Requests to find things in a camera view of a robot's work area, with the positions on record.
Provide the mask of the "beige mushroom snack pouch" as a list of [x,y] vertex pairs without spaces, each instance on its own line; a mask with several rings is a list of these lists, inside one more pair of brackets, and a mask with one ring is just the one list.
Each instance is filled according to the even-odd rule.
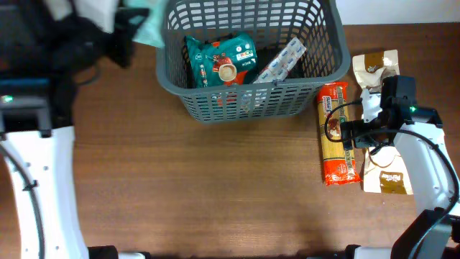
[[397,50],[355,55],[352,66],[358,85],[371,93],[381,91],[385,78],[400,75]]

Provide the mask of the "glutinous rice bag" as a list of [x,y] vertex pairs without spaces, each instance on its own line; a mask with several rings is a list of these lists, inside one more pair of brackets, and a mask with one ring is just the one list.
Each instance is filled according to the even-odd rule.
[[408,171],[395,147],[382,147],[376,154],[367,149],[364,157],[363,189],[368,193],[413,195]]

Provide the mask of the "mint green packet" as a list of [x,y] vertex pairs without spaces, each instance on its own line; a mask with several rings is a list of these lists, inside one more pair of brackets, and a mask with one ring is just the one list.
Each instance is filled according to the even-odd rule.
[[127,7],[149,9],[149,16],[137,30],[133,41],[158,48],[165,46],[161,28],[167,3],[168,0],[123,0]]

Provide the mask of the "row of tissue packets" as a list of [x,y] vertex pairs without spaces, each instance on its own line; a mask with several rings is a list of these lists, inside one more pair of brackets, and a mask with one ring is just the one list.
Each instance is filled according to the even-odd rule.
[[294,37],[259,73],[253,83],[274,83],[285,80],[305,51],[306,47]]

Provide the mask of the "green Nescafe coffee bag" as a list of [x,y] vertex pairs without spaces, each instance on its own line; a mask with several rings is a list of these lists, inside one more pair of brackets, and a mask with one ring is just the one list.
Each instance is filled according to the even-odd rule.
[[256,47],[246,33],[208,44],[187,36],[185,43],[196,88],[248,84],[258,74]]

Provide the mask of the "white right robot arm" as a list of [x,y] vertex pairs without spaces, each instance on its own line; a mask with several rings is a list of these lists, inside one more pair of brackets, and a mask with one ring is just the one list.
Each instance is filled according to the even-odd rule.
[[390,76],[380,94],[363,92],[363,118],[341,123],[345,150],[393,146],[404,161],[418,217],[392,247],[350,245],[348,258],[458,258],[446,245],[459,241],[459,177],[434,108],[419,106],[415,79]]

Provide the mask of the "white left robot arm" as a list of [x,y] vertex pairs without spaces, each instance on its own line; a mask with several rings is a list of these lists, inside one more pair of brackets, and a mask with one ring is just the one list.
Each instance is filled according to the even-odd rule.
[[102,57],[127,68],[149,16],[119,1],[1,3],[1,156],[14,192],[23,258],[147,258],[89,247],[73,178],[73,103]]

